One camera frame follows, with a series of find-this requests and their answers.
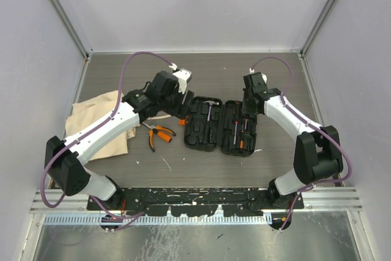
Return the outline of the black handled claw hammer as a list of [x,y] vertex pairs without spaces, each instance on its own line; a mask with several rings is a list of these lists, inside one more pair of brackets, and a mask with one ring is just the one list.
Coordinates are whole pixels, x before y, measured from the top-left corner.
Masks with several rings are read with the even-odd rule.
[[203,103],[208,106],[207,121],[218,120],[222,102],[217,100],[206,100]]

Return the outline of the black handled large screwdriver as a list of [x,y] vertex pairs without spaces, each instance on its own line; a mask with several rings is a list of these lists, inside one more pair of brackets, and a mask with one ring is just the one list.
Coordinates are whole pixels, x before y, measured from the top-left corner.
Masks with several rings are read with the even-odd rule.
[[236,102],[233,107],[233,116],[235,120],[235,129],[234,129],[234,135],[233,135],[233,144],[236,145],[236,135],[237,135],[237,128],[238,128],[238,120],[239,120],[239,103]]

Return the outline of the black plastic tool case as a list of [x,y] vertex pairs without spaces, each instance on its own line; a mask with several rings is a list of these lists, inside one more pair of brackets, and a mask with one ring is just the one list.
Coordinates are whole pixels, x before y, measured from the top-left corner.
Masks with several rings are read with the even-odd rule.
[[[222,102],[218,120],[207,121],[208,106],[203,102],[217,100]],[[235,120],[233,107],[239,103],[239,124],[236,135],[236,145],[233,144]],[[184,129],[184,144],[186,147],[211,152],[216,148],[226,155],[247,157],[255,152],[257,139],[257,117],[245,116],[242,113],[242,103],[235,100],[223,102],[218,98],[194,97],[191,112],[187,116],[188,123]],[[247,130],[243,130],[244,119],[248,119]],[[244,131],[244,148],[241,150],[240,132]]]

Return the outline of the small black orange screwdriver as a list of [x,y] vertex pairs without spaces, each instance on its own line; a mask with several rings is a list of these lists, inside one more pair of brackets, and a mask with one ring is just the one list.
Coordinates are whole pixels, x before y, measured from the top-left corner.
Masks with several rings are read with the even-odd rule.
[[244,131],[240,132],[240,149],[242,150],[244,148]]

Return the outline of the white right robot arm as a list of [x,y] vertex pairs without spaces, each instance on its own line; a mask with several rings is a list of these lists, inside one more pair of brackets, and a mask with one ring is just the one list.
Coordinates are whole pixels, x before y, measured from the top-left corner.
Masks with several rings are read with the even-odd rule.
[[242,113],[249,117],[259,114],[269,117],[295,143],[292,169],[269,183],[267,196],[271,206],[282,208],[294,192],[343,171],[339,134],[335,127],[324,127],[303,115],[279,89],[268,88],[264,74],[252,72],[243,80]]

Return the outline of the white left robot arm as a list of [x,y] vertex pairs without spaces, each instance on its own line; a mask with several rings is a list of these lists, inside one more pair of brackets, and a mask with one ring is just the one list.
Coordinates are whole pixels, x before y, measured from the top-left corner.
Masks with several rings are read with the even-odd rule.
[[49,175],[65,196],[86,194],[109,210],[120,208],[122,189],[108,176],[100,176],[85,165],[101,148],[120,134],[135,128],[159,112],[184,119],[194,96],[187,91],[192,73],[180,69],[161,71],[144,90],[135,89],[102,118],[65,139],[52,137],[46,143],[44,174]]

